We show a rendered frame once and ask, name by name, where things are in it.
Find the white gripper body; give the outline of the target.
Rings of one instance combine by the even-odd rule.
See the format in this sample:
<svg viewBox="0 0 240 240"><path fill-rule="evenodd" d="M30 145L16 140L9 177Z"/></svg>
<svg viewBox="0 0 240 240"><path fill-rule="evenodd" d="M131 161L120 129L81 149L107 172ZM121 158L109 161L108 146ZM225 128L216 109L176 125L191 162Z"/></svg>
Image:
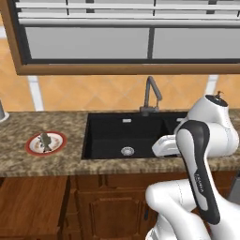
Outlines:
<svg viewBox="0 0 240 240"><path fill-rule="evenodd" d="M160 137L152 146L152 151L156 157L180 156L176 145L175 135L165 135Z"/></svg>

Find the red-rimmed white plate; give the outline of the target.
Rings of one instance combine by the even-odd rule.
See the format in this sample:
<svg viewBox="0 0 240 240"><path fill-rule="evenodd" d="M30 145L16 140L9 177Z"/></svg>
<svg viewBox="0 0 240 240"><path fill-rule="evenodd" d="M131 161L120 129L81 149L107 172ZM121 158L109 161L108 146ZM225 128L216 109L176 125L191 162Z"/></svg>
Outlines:
<svg viewBox="0 0 240 240"><path fill-rule="evenodd" d="M40 142L38 139L38 136L42 133L40 132L32 136L26 142L24 149L28 154L36 157L46 157L61 151L66 146L68 139L63 133L58 131L44 131L44 132L46 132L52 140L52 143L50 144L52 150L48 152L43 152L43 148L40 146Z"/></svg>

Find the grey-brown piece of meat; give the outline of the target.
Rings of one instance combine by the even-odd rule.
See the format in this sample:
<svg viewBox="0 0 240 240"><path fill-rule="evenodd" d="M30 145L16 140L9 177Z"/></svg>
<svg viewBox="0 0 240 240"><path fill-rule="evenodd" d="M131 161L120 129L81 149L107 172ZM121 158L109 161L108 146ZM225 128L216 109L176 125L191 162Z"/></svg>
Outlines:
<svg viewBox="0 0 240 240"><path fill-rule="evenodd" d="M50 144L52 143L52 140L46 132L42 132L38 136L38 139L39 139L39 142L40 142L40 146L43 148L43 152L48 152L48 151L52 150L51 147L50 147Z"/></svg>

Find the black kitchen sink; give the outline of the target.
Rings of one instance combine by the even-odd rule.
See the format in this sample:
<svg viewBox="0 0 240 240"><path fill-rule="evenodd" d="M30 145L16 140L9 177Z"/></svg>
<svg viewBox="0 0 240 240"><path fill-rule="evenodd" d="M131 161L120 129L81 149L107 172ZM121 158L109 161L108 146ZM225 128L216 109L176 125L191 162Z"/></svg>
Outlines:
<svg viewBox="0 0 240 240"><path fill-rule="evenodd" d="M187 112L89 113L82 159L154 158L153 144L172 135Z"/></svg>

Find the wooden panel under sink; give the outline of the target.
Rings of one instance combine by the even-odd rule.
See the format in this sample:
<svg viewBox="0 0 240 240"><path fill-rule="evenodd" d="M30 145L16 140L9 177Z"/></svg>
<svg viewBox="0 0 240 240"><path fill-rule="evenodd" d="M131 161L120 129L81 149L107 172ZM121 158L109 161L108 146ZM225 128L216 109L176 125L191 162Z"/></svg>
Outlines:
<svg viewBox="0 0 240 240"><path fill-rule="evenodd" d="M155 172L107 174L106 185L110 188L146 188L157 182L186 179L185 172Z"/></svg>

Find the dark grey tap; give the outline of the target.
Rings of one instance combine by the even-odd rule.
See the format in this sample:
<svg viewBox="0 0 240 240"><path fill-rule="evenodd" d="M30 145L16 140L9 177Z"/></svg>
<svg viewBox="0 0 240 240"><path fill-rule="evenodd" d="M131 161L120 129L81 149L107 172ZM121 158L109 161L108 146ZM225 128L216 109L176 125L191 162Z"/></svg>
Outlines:
<svg viewBox="0 0 240 240"><path fill-rule="evenodd" d="M157 99L155 107L149 105L150 89L153 89ZM159 112L158 104L161 100L162 100L162 95L158 89L158 86L154 78L152 76L149 76L146 80L144 103L140 107L140 113L142 114L142 116L148 116L150 113L158 113Z"/></svg>

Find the grey appliance front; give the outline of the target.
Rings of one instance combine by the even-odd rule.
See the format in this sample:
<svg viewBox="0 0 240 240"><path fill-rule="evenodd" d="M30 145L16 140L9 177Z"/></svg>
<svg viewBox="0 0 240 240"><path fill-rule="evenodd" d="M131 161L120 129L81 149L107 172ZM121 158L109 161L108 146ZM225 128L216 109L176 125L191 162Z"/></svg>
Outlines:
<svg viewBox="0 0 240 240"><path fill-rule="evenodd" d="M240 205L240 178L235 178L233 180L228 200Z"/></svg>

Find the wooden cupboard door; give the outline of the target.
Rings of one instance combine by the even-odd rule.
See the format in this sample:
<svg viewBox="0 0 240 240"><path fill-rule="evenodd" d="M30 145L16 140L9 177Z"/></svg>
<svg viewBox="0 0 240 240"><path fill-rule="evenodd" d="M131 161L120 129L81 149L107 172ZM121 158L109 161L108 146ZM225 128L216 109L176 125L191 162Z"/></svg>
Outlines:
<svg viewBox="0 0 240 240"><path fill-rule="evenodd" d="M144 193L79 193L83 240L143 240Z"/></svg>

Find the wooden-framed window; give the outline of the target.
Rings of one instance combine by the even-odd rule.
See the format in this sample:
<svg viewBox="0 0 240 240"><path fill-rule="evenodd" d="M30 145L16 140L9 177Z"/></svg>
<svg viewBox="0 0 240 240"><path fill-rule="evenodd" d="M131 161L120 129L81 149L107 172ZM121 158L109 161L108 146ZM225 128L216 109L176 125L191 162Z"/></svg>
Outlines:
<svg viewBox="0 0 240 240"><path fill-rule="evenodd" d="M21 24L0 0L20 75L240 74L240 27Z"/></svg>

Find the white window blinds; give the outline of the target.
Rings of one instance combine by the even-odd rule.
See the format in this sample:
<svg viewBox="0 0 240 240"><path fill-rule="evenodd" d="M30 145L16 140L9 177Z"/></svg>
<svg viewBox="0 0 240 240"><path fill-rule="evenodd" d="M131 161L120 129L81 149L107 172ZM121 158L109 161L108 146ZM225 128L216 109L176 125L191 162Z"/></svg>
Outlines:
<svg viewBox="0 0 240 240"><path fill-rule="evenodd" d="M240 0L20 0L21 24L240 27Z"/></svg>

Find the grey cylindrical object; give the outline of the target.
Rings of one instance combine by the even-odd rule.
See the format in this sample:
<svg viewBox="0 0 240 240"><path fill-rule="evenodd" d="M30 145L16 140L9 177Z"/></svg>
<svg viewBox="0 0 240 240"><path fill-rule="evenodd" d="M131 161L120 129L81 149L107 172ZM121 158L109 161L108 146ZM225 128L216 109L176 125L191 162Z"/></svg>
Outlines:
<svg viewBox="0 0 240 240"><path fill-rule="evenodd" d="M9 118L9 113L4 111L2 102L0 101L0 123L6 121Z"/></svg>

